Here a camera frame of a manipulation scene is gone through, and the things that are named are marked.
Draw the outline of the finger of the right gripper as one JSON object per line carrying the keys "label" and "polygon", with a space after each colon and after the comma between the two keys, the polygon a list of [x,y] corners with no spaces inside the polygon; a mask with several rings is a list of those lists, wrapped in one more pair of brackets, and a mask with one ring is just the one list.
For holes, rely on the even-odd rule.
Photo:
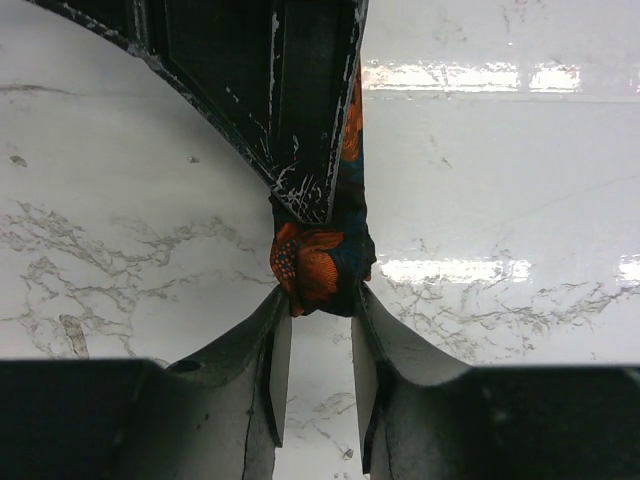
{"label": "finger of the right gripper", "polygon": [[301,222],[331,218],[364,1],[47,1],[142,59]]}

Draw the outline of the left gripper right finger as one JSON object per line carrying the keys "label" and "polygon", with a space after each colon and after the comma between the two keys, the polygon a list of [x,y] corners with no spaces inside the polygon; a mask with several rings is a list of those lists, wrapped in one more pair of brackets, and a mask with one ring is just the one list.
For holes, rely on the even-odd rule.
{"label": "left gripper right finger", "polygon": [[351,339],[362,469],[373,479],[639,475],[635,366],[472,366],[367,287]]}

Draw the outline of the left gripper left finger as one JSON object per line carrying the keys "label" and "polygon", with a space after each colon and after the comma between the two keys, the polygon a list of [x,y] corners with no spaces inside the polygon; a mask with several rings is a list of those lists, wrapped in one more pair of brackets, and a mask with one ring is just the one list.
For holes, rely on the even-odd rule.
{"label": "left gripper left finger", "polygon": [[168,367],[5,360],[5,479],[269,479],[284,439],[292,321],[274,289]]}

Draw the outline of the black orange floral tie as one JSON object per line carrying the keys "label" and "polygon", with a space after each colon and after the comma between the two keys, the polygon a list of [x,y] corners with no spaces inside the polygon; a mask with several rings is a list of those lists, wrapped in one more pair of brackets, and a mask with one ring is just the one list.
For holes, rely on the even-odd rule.
{"label": "black orange floral tie", "polygon": [[355,75],[331,221],[304,225],[274,196],[271,269],[289,296],[291,315],[354,314],[360,285],[371,279],[375,244],[367,225],[361,74]]}

